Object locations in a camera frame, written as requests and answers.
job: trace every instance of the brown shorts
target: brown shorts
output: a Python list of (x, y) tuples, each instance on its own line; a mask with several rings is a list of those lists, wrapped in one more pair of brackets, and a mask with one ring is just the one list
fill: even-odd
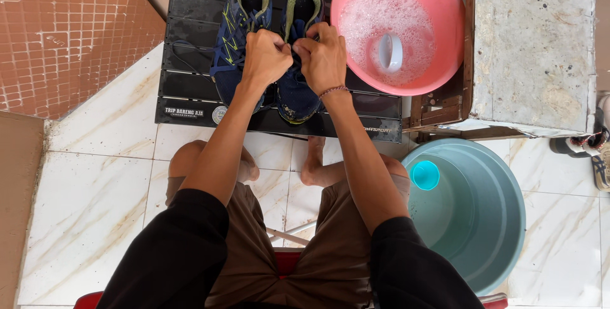
[[(168, 203), (185, 177), (169, 178)], [(410, 181), (392, 175), (408, 202)], [(206, 308), (266, 302), (297, 308), (372, 307), (369, 284), (371, 236), (351, 198), (347, 181), (324, 188), (315, 236), (294, 272), (278, 277), (274, 249), (261, 206), (248, 185), (235, 184), (227, 206), (227, 261), (206, 300)]]

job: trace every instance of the person's left hand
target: person's left hand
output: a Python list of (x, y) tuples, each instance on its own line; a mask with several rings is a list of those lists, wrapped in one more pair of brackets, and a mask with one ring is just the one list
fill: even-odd
[(246, 37), (246, 61), (241, 83), (261, 94), (292, 66), (290, 45), (280, 35), (261, 29)]

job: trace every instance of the pink basin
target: pink basin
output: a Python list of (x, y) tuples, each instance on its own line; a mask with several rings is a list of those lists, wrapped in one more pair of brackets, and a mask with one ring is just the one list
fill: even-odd
[[(331, 24), (341, 33), (339, 17), (348, 0), (332, 0)], [(358, 77), (388, 94), (400, 96), (422, 95), (445, 84), (464, 60), (464, 2), (462, 0), (418, 0), (428, 11), (434, 30), (436, 52), (425, 73), (408, 84), (391, 86), (377, 81), (362, 70), (351, 56), (347, 65)]]

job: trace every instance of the navy blue sneaker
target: navy blue sneaker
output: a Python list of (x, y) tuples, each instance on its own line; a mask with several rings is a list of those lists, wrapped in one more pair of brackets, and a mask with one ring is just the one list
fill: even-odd
[[(216, 83), (218, 94), (229, 106), (235, 88), (241, 81), (243, 62), (246, 59), (246, 35), (271, 26), (271, 0), (227, 0), (223, 21), (218, 31), (215, 55), (210, 76)], [(254, 111), (258, 111), (264, 96)]]
[[(282, 12), (284, 41), (293, 44), (305, 37), (313, 24), (324, 20), (324, 0), (286, 0)], [(301, 124), (322, 108), (322, 101), (301, 73), (301, 58), (293, 52), (293, 66), (278, 80), (276, 103), (279, 114), (292, 124)]]

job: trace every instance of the hand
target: hand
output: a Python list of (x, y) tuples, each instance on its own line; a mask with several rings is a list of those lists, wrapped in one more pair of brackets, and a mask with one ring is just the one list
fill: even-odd
[(268, 85), (282, 77), (292, 63), (290, 45), (285, 44), (278, 34), (264, 29), (249, 32), (241, 83), (249, 91), (262, 94)]
[[(320, 42), (312, 39), (316, 35)], [(297, 40), (293, 50), (301, 57), (301, 72), (316, 95), (345, 86), (345, 38), (338, 35), (336, 27), (326, 22), (312, 25), (307, 39)]]

